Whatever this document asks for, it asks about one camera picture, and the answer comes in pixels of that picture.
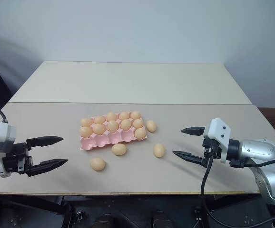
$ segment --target table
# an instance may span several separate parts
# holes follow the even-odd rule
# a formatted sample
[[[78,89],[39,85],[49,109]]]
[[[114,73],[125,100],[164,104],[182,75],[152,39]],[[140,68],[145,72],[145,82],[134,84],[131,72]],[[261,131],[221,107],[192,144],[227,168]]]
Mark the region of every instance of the table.
[[[251,104],[223,64],[50,61],[10,102]]]
[[[134,110],[140,110],[144,120],[153,119],[158,125],[158,130],[148,133],[146,140],[128,143],[128,152],[121,157],[111,152],[111,146],[88,152],[79,150],[78,129],[82,117]],[[33,148],[30,155],[35,164],[54,158],[69,158],[69,161],[54,171],[30,178],[16,173],[0,178],[0,193],[199,194],[205,168],[178,158],[172,150],[202,156],[203,137],[183,134],[181,129],[204,126],[212,118],[221,117],[232,128],[233,139],[266,138],[275,142],[271,125],[255,106],[245,104],[9,103],[3,111],[9,123],[17,127],[16,143],[45,135],[64,137],[55,145]],[[158,159],[152,154],[155,143],[166,146],[164,158]],[[107,162],[101,172],[92,170],[88,164],[97,156]],[[214,161],[205,191],[251,193],[257,192],[257,186],[248,168],[235,169]]]

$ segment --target egg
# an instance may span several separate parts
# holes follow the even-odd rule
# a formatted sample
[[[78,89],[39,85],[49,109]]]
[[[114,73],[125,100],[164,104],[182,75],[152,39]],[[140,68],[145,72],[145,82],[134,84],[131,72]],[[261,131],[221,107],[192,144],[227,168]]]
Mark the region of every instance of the egg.
[[[165,146],[163,144],[156,144],[153,147],[153,154],[157,157],[157,158],[162,158],[165,155]]]
[[[118,123],[115,120],[110,120],[107,124],[107,129],[111,133],[116,132],[118,128],[119,128]]]
[[[120,113],[119,114],[119,116],[118,116],[118,118],[120,119],[120,120],[125,120],[125,119],[129,119],[129,113],[128,112],[122,112],[122,113]]]
[[[92,127],[92,130],[95,134],[102,135],[106,131],[106,127],[102,124],[96,124]]]
[[[134,120],[141,118],[141,113],[139,111],[134,111],[130,114],[130,118],[132,118]]]
[[[83,127],[90,127],[93,124],[93,120],[91,118],[83,118],[80,121],[80,125]]]
[[[110,120],[117,120],[118,119],[118,116],[115,114],[115,113],[108,113],[107,114],[107,117],[106,117],[107,121],[110,121]]]
[[[95,124],[102,124],[106,121],[104,116],[97,116],[94,118],[94,123]]]
[[[134,137],[136,137],[137,139],[144,139],[145,136],[146,136],[146,130],[145,130],[145,128],[138,128],[134,132]]]
[[[146,123],[146,127],[149,132],[155,132],[157,129],[157,125],[153,120],[148,120]]]
[[[142,119],[136,119],[132,122],[132,126],[134,126],[136,129],[141,128],[142,126],[144,126],[144,122]]]
[[[89,138],[93,131],[90,127],[81,127],[79,130],[80,136],[83,138]]]
[[[124,144],[118,143],[112,146],[111,150],[115,155],[121,156],[127,152],[127,147]]]
[[[120,122],[120,128],[127,131],[131,127],[131,121],[129,119],[125,119]]]
[[[102,158],[92,158],[90,160],[90,166],[95,171],[101,171],[105,168],[106,162]]]

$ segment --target pink egg tray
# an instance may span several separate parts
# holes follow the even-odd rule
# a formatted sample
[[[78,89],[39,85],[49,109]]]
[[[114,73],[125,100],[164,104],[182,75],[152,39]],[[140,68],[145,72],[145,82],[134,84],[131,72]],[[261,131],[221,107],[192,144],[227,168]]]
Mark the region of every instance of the pink egg tray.
[[[120,125],[121,120],[117,119],[116,122]],[[107,128],[108,121],[106,120],[103,125]],[[80,143],[81,143],[81,150],[86,150],[89,151],[93,149],[94,147],[103,147],[108,144],[118,144],[120,142],[130,142],[132,140],[139,140],[136,137],[134,137],[134,131],[135,127],[131,126],[129,130],[124,131],[123,129],[119,128],[115,133],[111,133],[108,130],[106,130],[102,135],[97,135],[93,133],[89,138],[83,138],[80,137]]]

